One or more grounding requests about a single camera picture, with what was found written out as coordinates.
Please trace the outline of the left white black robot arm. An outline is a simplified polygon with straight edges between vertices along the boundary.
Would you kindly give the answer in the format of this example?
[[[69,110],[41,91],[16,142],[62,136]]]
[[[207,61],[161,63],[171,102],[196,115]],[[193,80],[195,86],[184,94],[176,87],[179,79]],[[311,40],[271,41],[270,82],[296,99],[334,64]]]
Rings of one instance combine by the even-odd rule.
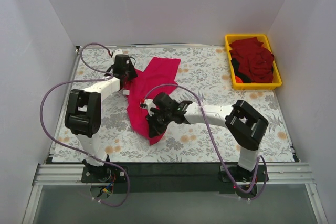
[[[108,181],[112,175],[111,168],[104,164],[108,154],[98,136],[102,119],[102,102],[122,90],[128,82],[138,76],[133,57],[116,54],[112,59],[113,64],[107,70],[103,81],[82,90],[70,91],[65,115],[65,127],[79,140],[87,153],[86,164],[95,166],[93,175],[100,182]]]

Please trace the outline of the magenta pink t-shirt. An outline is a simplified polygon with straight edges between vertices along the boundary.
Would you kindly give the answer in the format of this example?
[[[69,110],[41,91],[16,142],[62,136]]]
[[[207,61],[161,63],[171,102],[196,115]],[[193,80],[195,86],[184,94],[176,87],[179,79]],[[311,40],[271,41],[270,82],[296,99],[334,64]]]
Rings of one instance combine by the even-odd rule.
[[[144,71],[136,70],[137,77],[125,85],[129,91],[127,112],[132,129],[154,145],[163,137],[149,137],[149,125],[146,121],[147,110],[140,107],[145,97],[154,99],[161,93],[171,94],[176,89],[175,78],[180,59],[154,57]]]

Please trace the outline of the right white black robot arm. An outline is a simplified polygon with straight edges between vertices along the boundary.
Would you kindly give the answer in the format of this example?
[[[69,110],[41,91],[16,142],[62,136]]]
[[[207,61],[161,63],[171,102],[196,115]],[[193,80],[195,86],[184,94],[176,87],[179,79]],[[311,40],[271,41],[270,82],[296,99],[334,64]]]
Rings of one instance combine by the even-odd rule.
[[[205,105],[184,100],[177,102],[161,92],[154,99],[141,104],[148,115],[149,137],[163,134],[167,126],[176,124],[204,124],[227,128],[240,145],[238,176],[251,180],[257,174],[257,156],[260,143],[269,125],[268,120],[244,100],[234,105]]]

